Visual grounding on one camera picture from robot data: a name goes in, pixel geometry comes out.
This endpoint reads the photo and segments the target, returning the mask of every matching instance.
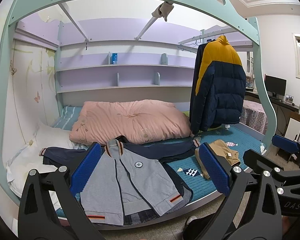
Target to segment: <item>jacket zipper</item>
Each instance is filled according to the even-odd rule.
[[[142,199],[153,209],[154,213],[158,216],[159,214],[155,211],[155,209],[153,208],[153,206],[143,197],[143,195],[141,195],[141,193],[137,190],[137,188],[135,187],[135,185],[133,184],[132,180],[131,180],[131,175],[130,175],[130,172],[126,169],[126,167],[123,165],[122,161],[120,160],[122,166],[124,167],[124,169],[126,170],[127,174],[128,174],[128,177],[129,177],[129,180],[131,182],[131,185],[133,186],[133,188],[136,190],[136,192],[139,193],[139,195],[142,197]]]
[[[124,206],[123,206],[123,200],[122,200],[122,192],[121,192],[121,187],[120,183],[118,181],[118,173],[117,173],[117,161],[114,160],[114,165],[115,165],[115,179],[117,180],[118,186],[119,186],[119,191],[120,191],[120,199],[121,199],[121,205],[122,205],[122,212],[123,212],[123,220],[124,220]]]

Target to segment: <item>blue striped pillow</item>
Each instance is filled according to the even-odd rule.
[[[62,115],[52,125],[54,128],[61,128],[63,130],[72,130],[72,126],[78,120],[82,107],[65,106],[62,109]]]

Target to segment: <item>computer monitor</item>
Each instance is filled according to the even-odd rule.
[[[277,94],[284,96],[286,93],[287,81],[285,79],[266,75],[265,85],[266,90],[271,92],[273,97],[276,97]]]

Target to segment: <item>yellow and navy puffer jacket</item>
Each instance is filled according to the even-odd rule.
[[[225,36],[209,42],[203,51],[191,109],[193,134],[212,125],[239,122],[246,74],[239,55]]]

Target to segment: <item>pink comforter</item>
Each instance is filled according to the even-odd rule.
[[[85,102],[70,140],[105,145],[124,135],[129,142],[143,144],[190,136],[188,117],[173,103],[142,100],[123,103]]]

